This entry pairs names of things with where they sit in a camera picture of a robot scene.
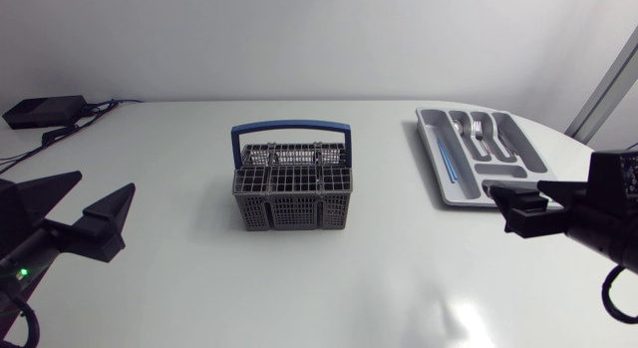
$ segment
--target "white table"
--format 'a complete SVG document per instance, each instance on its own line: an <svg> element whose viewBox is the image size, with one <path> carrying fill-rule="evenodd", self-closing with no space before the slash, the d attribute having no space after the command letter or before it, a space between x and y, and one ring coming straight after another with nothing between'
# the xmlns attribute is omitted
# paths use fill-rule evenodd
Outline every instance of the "white table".
<svg viewBox="0 0 638 348"><path fill-rule="evenodd" d="M416 129L442 102L215 102L122 105L2 175L80 170L50 218L72 223L128 182L127 248L104 264L62 255L30 299L42 347L612 347L635 327L600 301L613 263L564 235L503 233L495 209L443 205ZM345 230L247 232L231 193L230 128L277 119L352 127ZM586 180L591 150L516 118L558 179ZM0 156L46 130L0 130ZM283 131L244 142L337 141ZM636 307L638 280L612 292ZM24 323L7 339L24 342Z"/></svg>

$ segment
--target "black cable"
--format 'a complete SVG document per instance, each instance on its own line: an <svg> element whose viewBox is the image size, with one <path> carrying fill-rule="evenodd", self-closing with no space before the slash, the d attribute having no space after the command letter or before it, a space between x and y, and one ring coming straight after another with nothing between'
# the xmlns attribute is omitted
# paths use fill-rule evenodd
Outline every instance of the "black cable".
<svg viewBox="0 0 638 348"><path fill-rule="evenodd" d="M40 324L38 323L38 318L36 317L36 313L31 309L27 301L22 299L22 297L15 297L12 300L13 304L15 304L22 311L22 316L27 320L27 326L29 327L29 335L27 337L27 343L24 346L15 345L9 342L1 342L0 348L35 348L38 346L40 342Z"/></svg>
<svg viewBox="0 0 638 348"><path fill-rule="evenodd" d="M20 154L20 155L16 155L15 157L12 158L8 158L8 159L14 159L14 158L18 158L15 160L11 160L5 163L1 163L0 167L3 165L9 165L8 167L5 167L4 169L0 170L0 174L3 174L5 172L7 172L10 168L14 167L15 165L21 163L22 161L32 157L33 155L39 153L40 151L43 151L44 149L47 149L48 147L50 147L53 144L56 144L70 136L72 136L73 134L81 131L82 129L85 129L87 127L89 127L90 125L92 125L94 122L96 122L97 120L99 120L102 116L104 116L105 114L107 114L108 112L110 112L112 109L114 109L117 105L119 105L120 103L123 102L134 102L134 103L142 103L142 101L139 100L129 100L129 99L125 99L125 100L108 100L102 103L97 103L97 104L90 104L88 107L90 107L90 110L96 109L100 106L104 106L106 104L109 104L105 109L103 110L98 110L96 112L93 113L93 118L91 120L89 120L88 122L86 122L85 124L82 124L80 126L77 126L74 130L72 130L70 133L63 135L59 138L56 138L52 141L50 141L49 143L47 143L46 145L42 145L30 152L24 153L24 154Z"/></svg>
<svg viewBox="0 0 638 348"><path fill-rule="evenodd" d="M609 313L609 315L611 315L614 319L627 324L636 324L638 323L638 317L628 316L621 312L620 309L616 308L616 305L611 301L611 297L609 296L611 284L614 282L616 277L618 277L618 274L620 274L620 272L624 269L625 267L617 265L611 270L611 272L609 272L607 278L605 278L605 282L602 284L602 305L607 310L607 313Z"/></svg>

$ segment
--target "power adapter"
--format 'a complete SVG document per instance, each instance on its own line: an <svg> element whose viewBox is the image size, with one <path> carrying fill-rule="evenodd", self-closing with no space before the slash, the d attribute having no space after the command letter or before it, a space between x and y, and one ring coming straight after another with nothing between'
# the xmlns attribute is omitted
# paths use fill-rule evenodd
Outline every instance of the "power adapter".
<svg viewBox="0 0 638 348"><path fill-rule="evenodd" d="M13 130L68 127L82 116L85 105L87 102L82 95L26 99L6 112L2 118Z"/></svg>

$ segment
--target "white cutlery tray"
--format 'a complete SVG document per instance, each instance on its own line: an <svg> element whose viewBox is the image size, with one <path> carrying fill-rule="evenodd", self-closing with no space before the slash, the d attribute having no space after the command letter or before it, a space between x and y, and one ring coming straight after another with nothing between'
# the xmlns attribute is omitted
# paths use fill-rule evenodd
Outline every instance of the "white cutlery tray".
<svg viewBox="0 0 638 348"><path fill-rule="evenodd" d="M555 179L542 155L508 112L418 108L417 117L419 134L446 204L495 207L487 188L496 182L536 188L541 179ZM453 120L462 124L462 135ZM477 139L474 121L481 121L482 140L491 155ZM453 180L448 173L437 140L445 147L458 179ZM504 143L515 155L505 149Z"/></svg>

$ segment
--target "dishwasher cutlery basket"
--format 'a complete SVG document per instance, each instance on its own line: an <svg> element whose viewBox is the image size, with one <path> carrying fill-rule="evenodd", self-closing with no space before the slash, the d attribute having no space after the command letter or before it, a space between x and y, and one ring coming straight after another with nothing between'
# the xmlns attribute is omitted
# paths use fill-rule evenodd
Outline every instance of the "dishwasher cutlery basket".
<svg viewBox="0 0 638 348"><path fill-rule="evenodd" d="M343 133L343 144L257 144L239 150L242 134L311 129ZM233 194L247 230L340 229L352 192L350 126L282 120L232 128Z"/></svg>

